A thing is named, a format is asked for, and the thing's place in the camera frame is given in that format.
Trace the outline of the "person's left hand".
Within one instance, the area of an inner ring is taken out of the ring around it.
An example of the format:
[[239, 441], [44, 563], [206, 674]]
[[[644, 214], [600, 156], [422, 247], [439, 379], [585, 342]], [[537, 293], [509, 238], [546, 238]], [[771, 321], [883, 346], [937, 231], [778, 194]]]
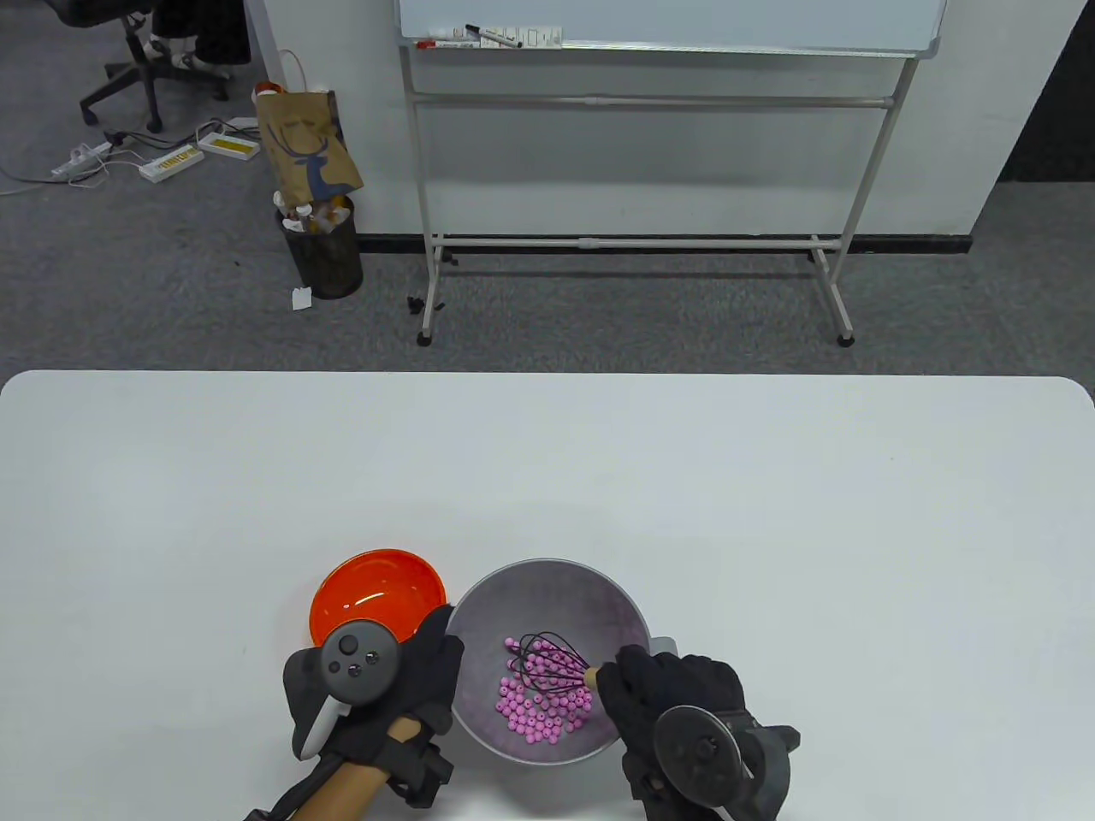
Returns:
[[341, 719], [325, 752], [385, 771], [388, 786], [411, 808], [428, 809], [453, 776], [453, 764], [434, 744], [453, 727], [453, 699], [465, 645], [448, 633], [453, 608], [434, 610], [410, 641], [387, 695]]

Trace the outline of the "person's right hand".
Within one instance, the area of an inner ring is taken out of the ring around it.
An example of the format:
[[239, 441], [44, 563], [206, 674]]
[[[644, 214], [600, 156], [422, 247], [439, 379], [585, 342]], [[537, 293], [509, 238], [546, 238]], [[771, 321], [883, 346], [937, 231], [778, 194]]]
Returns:
[[717, 820], [706, 806], [689, 801], [668, 782], [654, 754], [654, 724], [676, 706], [719, 714], [744, 712], [744, 685], [730, 664], [698, 654], [647, 654], [619, 649], [595, 673], [603, 712], [625, 747], [622, 770], [633, 799], [648, 820]]

